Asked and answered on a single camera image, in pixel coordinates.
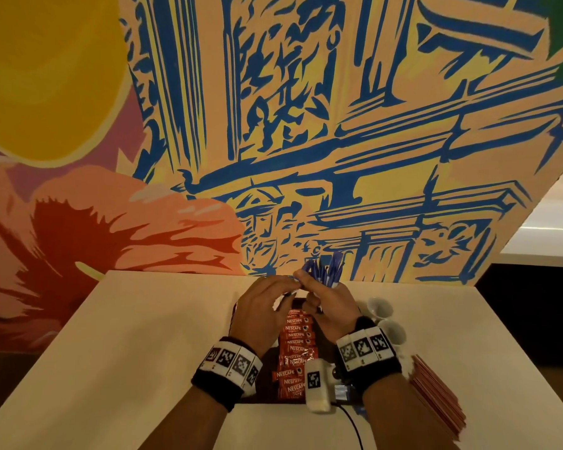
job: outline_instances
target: painted wall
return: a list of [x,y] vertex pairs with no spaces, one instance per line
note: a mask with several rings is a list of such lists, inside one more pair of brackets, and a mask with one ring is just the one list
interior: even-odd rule
[[474,284],[563,172],[537,1],[0,0],[0,350],[109,269]]

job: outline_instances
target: paper cup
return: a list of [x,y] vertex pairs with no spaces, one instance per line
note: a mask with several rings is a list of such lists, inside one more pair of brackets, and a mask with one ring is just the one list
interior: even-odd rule
[[393,319],[382,320],[378,323],[378,327],[382,329],[390,340],[392,347],[398,352],[398,348],[406,342],[405,328]]
[[371,297],[367,301],[367,310],[377,320],[387,319],[394,314],[394,308],[385,298]]

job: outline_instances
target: white table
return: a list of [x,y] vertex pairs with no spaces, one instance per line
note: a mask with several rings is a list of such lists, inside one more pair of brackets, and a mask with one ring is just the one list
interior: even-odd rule
[[513,235],[497,263],[563,267],[563,175]]
[[[0,409],[0,450],[137,448],[186,392],[252,280],[109,272]],[[405,372],[417,353],[458,396],[467,416],[461,448],[563,450],[563,403],[475,288],[349,288],[358,300],[388,298],[408,334]],[[355,421],[365,448],[374,449],[366,421]],[[304,406],[241,404],[216,448],[358,443],[341,411],[317,416]]]

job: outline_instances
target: right hand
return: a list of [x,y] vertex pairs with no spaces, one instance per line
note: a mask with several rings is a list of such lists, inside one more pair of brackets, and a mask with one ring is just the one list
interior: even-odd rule
[[[296,270],[294,277],[308,291],[302,309],[315,318],[328,340],[335,344],[343,336],[354,332],[361,310],[344,284],[339,283],[334,288],[324,286],[303,270]],[[321,306],[323,314],[317,314],[318,306]]]

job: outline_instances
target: left hand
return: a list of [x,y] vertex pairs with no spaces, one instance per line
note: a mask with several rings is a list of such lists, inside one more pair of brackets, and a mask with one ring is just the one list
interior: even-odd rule
[[287,276],[257,279],[238,300],[229,336],[244,341],[259,358],[269,350],[286,323],[295,294],[286,297],[273,311],[280,295],[300,288],[300,282]]

